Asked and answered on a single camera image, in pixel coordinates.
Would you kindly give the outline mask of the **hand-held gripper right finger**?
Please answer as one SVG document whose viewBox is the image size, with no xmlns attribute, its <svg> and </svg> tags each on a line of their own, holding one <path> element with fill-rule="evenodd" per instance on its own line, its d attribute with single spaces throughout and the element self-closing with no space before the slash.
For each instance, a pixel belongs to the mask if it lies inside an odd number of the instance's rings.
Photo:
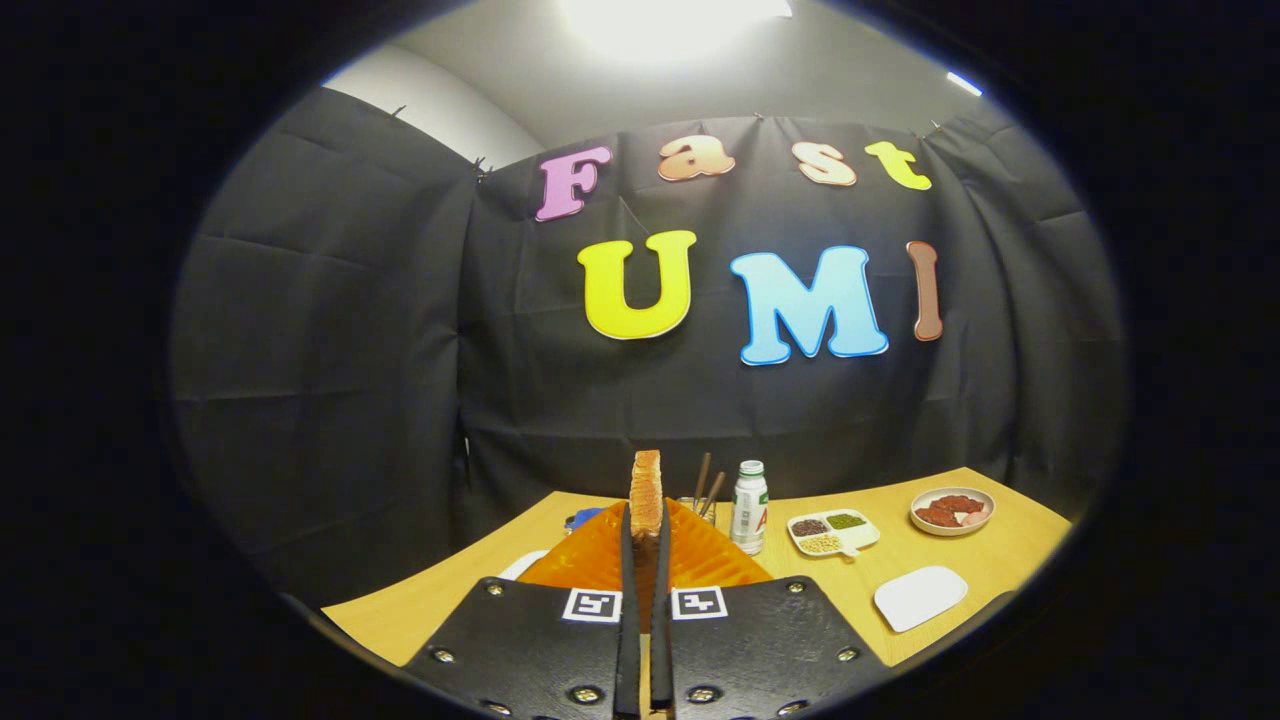
<svg viewBox="0 0 1280 720">
<path fill-rule="evenodd" d="M 672 719 L 826 711 L 890 682 L 810 577 L 772 577 L 689 507 L 666 501 L 652 619 L 652 701 Z"/>
</svg>

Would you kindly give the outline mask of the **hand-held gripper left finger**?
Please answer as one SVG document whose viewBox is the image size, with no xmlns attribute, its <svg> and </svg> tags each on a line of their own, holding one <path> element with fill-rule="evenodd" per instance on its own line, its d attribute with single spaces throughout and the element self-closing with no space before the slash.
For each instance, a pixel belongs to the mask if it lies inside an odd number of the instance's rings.
<svg viewBox="0 0 1280 720">
<path fill-rule="evenodd" d="M 513 579 L 484 577 L 406 664 L 492 719 L 635 719 L 630 511 L 611 505 Z"/>
</svg>

